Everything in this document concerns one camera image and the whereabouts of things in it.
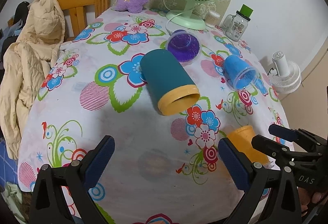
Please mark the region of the person's right hand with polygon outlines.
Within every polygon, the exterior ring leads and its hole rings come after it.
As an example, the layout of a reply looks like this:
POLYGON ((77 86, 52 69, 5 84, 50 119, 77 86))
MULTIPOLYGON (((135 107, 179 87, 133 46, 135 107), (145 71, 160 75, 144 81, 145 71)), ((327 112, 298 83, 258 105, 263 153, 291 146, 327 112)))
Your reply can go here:
POLYGON ((304 216, 308 211, 308 205, 310 203, 317 204, 325 196, 325 193, 312 193, 306 189, 298 188, 298 195, 300 198, 301 213, 304 216))

